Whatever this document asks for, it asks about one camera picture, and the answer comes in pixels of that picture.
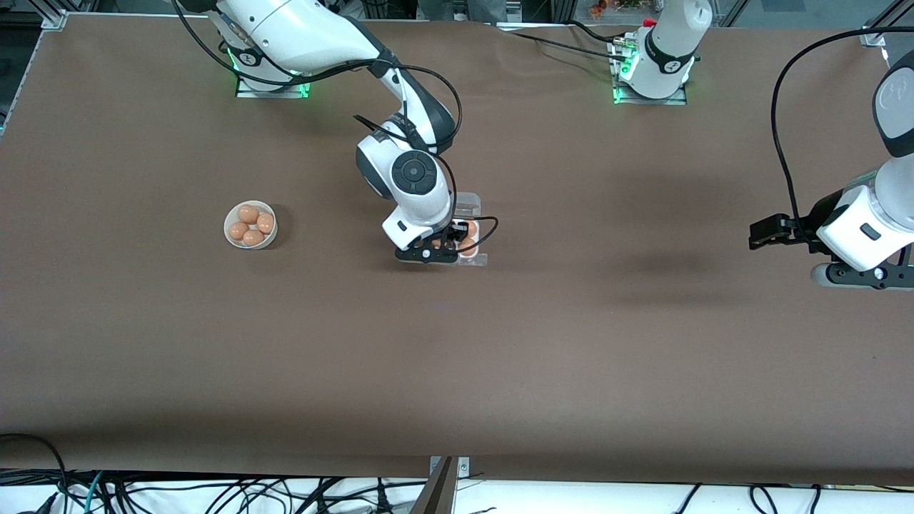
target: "brown table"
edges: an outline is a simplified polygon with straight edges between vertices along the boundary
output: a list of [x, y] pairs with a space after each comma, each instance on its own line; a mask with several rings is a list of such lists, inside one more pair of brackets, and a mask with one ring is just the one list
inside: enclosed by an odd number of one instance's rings
[[[502, 220], [488, 267], [394, 260], [393, 205], [355, 168], [350, 114], [396, 109], [367, 73], [237, 100], [176, 19], [71, 16], [0, 143], [0, 428], [81, 468], [914, 478], [911, 296], [819, 288], [821, 256], [747, 246], [788, 208], [774, 79], [824, 32], [711, 30], [689, 105], [658, 108], [614, 105], [599, 58], [491, 27], [371, 28], [461, 92], [447, 157]], [[804, 209], [887, 158], [885, 70], [847, 40], [785, 83]], [[220, 231], [249, 198], [279, 211], [268, 251]]]

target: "teal cable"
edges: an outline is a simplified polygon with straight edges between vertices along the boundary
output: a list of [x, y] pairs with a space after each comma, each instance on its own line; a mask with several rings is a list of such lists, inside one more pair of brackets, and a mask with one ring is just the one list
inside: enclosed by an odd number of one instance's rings
[[99, 486], [99, 479], [101, 479], [101, 471], [95, 478], [92, 479], [92, 483], [89, 485], [89, 492], [86, 493], [86, 507], [83, 509], [82, 514], [89, 514], [92, 512], [92, 494], [95, 492], [95, 488]]

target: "bowl of eggs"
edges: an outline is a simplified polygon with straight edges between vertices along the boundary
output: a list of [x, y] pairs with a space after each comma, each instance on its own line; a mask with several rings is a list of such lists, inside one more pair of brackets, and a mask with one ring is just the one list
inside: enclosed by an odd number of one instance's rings
[[257, 200], [241, 202], [228, 212], [222, 229], [236, 248], [266, 248], [276, 239], [276, 213]]

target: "white floor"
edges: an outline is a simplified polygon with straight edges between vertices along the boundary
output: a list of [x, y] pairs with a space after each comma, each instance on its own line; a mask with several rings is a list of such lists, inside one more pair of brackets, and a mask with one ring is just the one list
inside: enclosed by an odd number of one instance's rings
[[[386, 480], [388, 483], [397, 480]], [[206, 482], [164, 482], [162, 487], [187, 487]], [[314, 479], [294, 479], [289, 482], [296, 494], [307, 494], [316, 485]], [[329, 494], [344, 495], [348, 492], [373, 487], [374, 478], [351, 478], [331, 489]], [[153, 484], [138, 484], [132, 488]], [[391, 504], [410, 502], [420, 493], [421, 487], [388, 489]], [[660, 484], [599, 484], [568, 482], [512, 482], [495, 480], [462, 480], [458, 485], [454, 514], [473, 514], [495, 508], [493, 514], [671, 514], [679, 509], [688, 485]], [[19, 514], [37, 509], [54, 492], [53, 486], [0, 487], [0, 514]], [[144, 491], [132, 495], [143, 507], [154, 514], [202, 514], [223, 487], [182, 492]], [[813, 501], [813, 490], [802, 488], [769, 487], [779, 514], [806, 514]], [[81, 496], [84, 490], [76, 491]], [[761, 494], [759, 502], [767, 508]], [[239, 511], [243, 497], [239, 496], [222, 509], [222, 514]], [[281, 514], [288, 508], [275, 500], [259, 498], [250, 506], [252, 514]], [[341, 503], [331, 512], [361, 514], [370, 509], [366, 502]], [[52, 512], [60, 513], [62, 500], [58, 498]], [[313, 514], [310, 507], [308, 514]], [[69, 513], [80, 514], [70, 502]], [[749, 488], [743, 486], [702, 486], [689, 504], [686, 514], [752, 514], [756, 510], [749, 502]], [[856, 491], [824, 489], [816, 514], [892, 514], [914, 512], [914, 494], [881, 491]]]

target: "white bowl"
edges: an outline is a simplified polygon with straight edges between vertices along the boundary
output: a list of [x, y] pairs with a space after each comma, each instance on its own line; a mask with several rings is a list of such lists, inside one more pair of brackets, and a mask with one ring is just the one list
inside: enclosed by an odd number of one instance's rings
[[[238, 211], [239, 211], [239, 209], [241, 209], [242, 205], [254, 206], [257, 208], [257, 210], [260, 211], [260, 214], [269, 213], [269, 214], [273, 215], [273, 231], [270, 232], [269, 234], [264, 234], [266, 237], [263, 238], [263, 241], [261, 241], [260, 244], [255, 244], [254, 246], [248, 246], [247, 244], [244, 244], [244, 241], [235, 241], [235, 240], [231, 239], [231, 236], [229, 236], [229, 227], [231, 227], [232, 223], [237, 223], [240, 221], [240, 219], [238, 217]], [[251, 230], [256, 230], [257, 223], [254, 223], [253, 225], [248, 225], [248, 228], [250, 228]], [[279, 230], [279, 223], [278, 223], [278, 220], [276, 219], [276, 213], [273, 212], [273, 209], [269, 205], [267, 205], [263, 202], [259, 202], [257, 200], [248, 200], [246, 202], [241, 202], [238, 205], [236, 205], [234, 208], [232, 208], [232, 210], [230, 210], [228, 212], [228, 215], [226, 216], [226, 220], [222, 224], [222, 233], [226, 236], [226, 240], [228, 240], [228, 242], [230, 242], [232, 244], [232, 246], [234, 246], [235, 248], [241, 248], [243, 250], [260, 250], [261, 248], [266, 248], [266, 247], [270, 246], [270, 243], [273, 242], [274, 239], [276, 239], [277, 230]]]

